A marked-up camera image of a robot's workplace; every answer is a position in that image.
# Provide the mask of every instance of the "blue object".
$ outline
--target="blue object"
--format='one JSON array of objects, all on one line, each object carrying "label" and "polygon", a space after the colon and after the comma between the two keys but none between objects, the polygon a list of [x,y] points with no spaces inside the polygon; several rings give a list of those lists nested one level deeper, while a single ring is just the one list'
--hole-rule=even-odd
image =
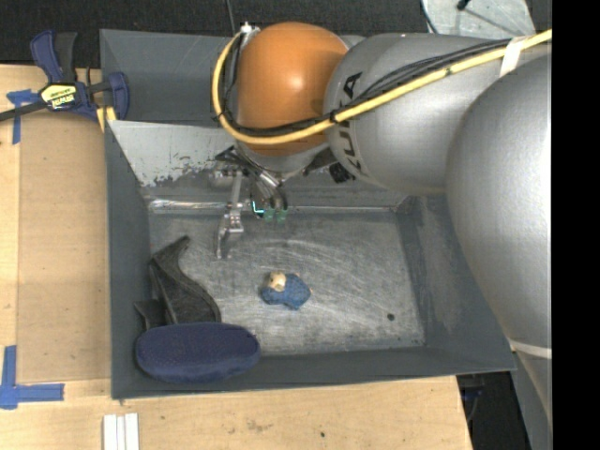
[{"label": "blue object", "polygon": [[64,383],[17,385],[16,367],[17,347],[16,345],[11,345],[4,349],[2,385],[0,385],[0,409],[14,410],[22,402],[61,401],[64,399]]},{"label": "blue object", "polygon": [[[34,103],[39,100],[39,95],[30,89],[8,92],[7,98],[15,107],[21,107],[24,103]],[[12,123],[12,144],[21,141],[21,116],[17,115]]]},{"label": "blue object", "polygon": [[[72,47],[77,34],[61,35],[68,35],[68,46]],[[108,83],[86,87],[82,82],[76,82],[76,74],[71,68],[70,51],[63,54],[63,59],[68,61],[59,61],[59,56],[55,48],[55,40],[56,34],[53,30],[44,30],[37,34],[30,43],[31,54],[36,65],[46,74],[48,84],[68,83],[69,85],[73,85],[77,88],[77,97],[74,103],[68,104],[66,107],[49,107],[49,109],[54,112],[66,111],[76,113],[97,122],[98,105],[90,99],[90,95],[96,91],[110,89],[112,90],[112,106],[114,107],[114,111],[119,119],[124,119],[129,110],[129,90],[125,75],[121,72],[114,72],[109,75]]]},{"label": "blue object", "polygon": [[258,340],[246,328],[220,322],[164,325],[135,343],[140,368],[168,383],[210,383],[239,375],[261,357]]},{"label": "blue object", "polygon": [[37,34],[29,44],[31,56],[36,62],[36,66],[44,70],[48,83],[58,83],[65,79],[54,49],[55,37],[56,34],[53,30],[44,30]]},{"label": "blue object", "polygon": [[261,289],[262,300],[267,304],[282,304],[294,310],[303,306],[311,295],[308,285],[296,274],[285,274],[285,286],[282,291],[270,286]]}]

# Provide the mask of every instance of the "yellow label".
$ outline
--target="yellow label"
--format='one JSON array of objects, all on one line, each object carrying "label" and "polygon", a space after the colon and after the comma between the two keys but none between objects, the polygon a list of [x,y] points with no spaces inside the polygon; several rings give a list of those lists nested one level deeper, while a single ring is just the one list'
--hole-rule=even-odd
[{"label": "yellow label", "polygon": [[52,102],[52,107],[56,108],[75,99],[77,88],[73,85],[51,85],[43,90],[39,95],[45,102]]}]

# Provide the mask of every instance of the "wooden table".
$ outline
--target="wooden table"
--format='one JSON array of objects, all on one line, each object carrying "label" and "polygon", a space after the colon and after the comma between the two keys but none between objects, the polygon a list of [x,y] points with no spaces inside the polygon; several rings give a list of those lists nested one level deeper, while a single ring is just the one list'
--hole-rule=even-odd
[{"label": "wooden table", "polygon": [[[0,111],[44,83],[0,65]],[[453,377],[112,400],[101,130],[42,111],[21,143],[12,131],[0,124],[0,350],[17,344],[18,383],[63,382],[65,399],[0,410],[0,448],[101,448],[109,413],[138,414],[142,450],[472,448]]]}]

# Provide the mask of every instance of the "yellow cable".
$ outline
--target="yellow cable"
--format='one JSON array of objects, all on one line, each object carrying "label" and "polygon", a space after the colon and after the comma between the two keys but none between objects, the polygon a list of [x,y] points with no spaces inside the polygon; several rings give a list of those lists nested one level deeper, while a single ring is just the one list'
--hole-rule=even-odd
[{"label": "yellow cable", "polygon": [[[488,62],[491,62],[492,60],[502,58],[506,53],[506,48],[493,50],[491,52],[485,52],[474,57],[466,58],[465,60],[456,62],[455,64],[449,65],[448,67],[432,71],[431,73],[428,73],[423,77],[419,77],[411,82],[399,86],[398,88],[389,90],[384,94],[379,95],[378,97],[371,98],[366,102],[356,105],[355,107],[337,113],[336,122],[324,120],[308,128],[295,131],[294,133],[289,133],[287,135],[279,135],[276,137],[251,137],[249,135],[237,131],[237,129],[235,129],[230,124],[225,115],[222,114],[223,109],[221,108],[220,101],[218,98],[218,79],[221,74],[221,70],[223,69],[225,59],[227,58],[227,55],[229,54],[233,43],[239,38],[239,36],[240,34],[238,33],[227,44],[227,46],[223,49],[223,52],[221,52],[221,55],[217,60],[217,64],[215,65],[215,71],[213,73],[212,81],[213,105],[218,115],[218,121],[236,140],[239,140],[240,142],[244,143],[256,143],[262,145],[279,145],[282,143],[295,142],[297,140],[305,139],[306,137],[310,137],[311,135],[315,135],[316,133],[320,133],[324,130],[327,130],[328,128],[336,125],[337,123],[344,122],[346,120],[354,118],[357,115],[360,115],[361,113],[369,112],[373,109],[376,109],[377,107],[381,107],[385,103],[389,103],[390,101],[399,98],[403,95],[406,95],[409,92],[412,92],[413,90],[417,90],[418,88],[421,88],[425,85],[437,82],[447,77],[448,75],[453,75],[455,73],[459,73],[469,68],[484,65]],[[549,40],[552,40],[552,29],[546,30],[545,32],[541,32],[537,35],[527,38],[523,41],[523,45],[521,48],[522,50],[526,50]]]}]

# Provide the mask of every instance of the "gray bin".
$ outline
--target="gray bin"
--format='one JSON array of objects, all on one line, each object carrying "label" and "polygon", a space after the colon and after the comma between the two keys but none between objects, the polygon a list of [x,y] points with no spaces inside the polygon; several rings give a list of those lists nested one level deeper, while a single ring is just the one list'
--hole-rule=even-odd
[{"label": "gray bin", "polygon": [[[326,172],[286,184],[285,222],[243,215],[230,260],[213,236],[229,199],[211,187],[231,145],[212,120],[210,73],[227,38],[104,30],[102,70],[123,71],[126,121],[105,132],[110,242],[112,396],[287,388],[512,370],[502,330],[464,261],[444,196],[415,198]],[[257,336],[262,359],[210,384],[169,384],[137,368],[151,296],[151,255],[186,234],[180,265],[211,293],[225,323]],[[298,311],[259,296],[272,270],[300,274],[313,295]]]}]

